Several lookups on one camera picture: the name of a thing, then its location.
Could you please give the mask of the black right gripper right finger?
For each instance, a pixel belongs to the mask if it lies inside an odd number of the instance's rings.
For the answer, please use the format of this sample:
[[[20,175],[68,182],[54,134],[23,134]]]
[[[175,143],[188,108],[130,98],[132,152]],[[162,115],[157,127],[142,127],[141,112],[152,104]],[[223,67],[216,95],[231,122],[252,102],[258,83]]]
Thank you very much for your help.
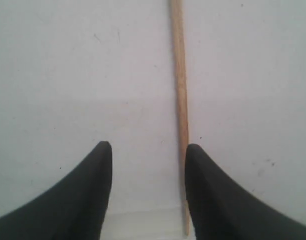
[[[197,144],[186,150],[186,199],[198,240],[306,240],[306,226],[230,178]]]

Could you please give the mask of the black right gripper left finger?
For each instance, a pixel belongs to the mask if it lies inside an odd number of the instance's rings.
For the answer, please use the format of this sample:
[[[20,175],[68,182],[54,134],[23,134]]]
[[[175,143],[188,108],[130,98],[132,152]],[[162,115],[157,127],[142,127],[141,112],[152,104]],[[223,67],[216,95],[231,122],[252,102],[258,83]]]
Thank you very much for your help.
[[[0,240],[98,240],[112,186],[112,147],[101,141],[49,190],[0,217]]]

